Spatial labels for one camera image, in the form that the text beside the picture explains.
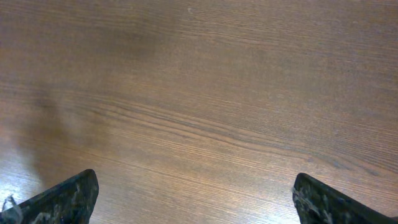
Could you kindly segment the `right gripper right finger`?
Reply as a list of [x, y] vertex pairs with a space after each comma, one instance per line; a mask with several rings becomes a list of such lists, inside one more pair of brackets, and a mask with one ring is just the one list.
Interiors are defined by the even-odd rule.
[[292, 200], [301, 224], [397, 224], [306, 173], [296, 176]]

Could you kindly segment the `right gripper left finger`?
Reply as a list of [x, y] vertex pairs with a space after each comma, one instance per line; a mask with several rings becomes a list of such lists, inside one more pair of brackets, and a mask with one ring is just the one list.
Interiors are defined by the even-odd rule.
[[20, 204], [8, 196], [2, 205], [1, 224], [88, 224], [98, 195], [96, 173], [86, 169]]

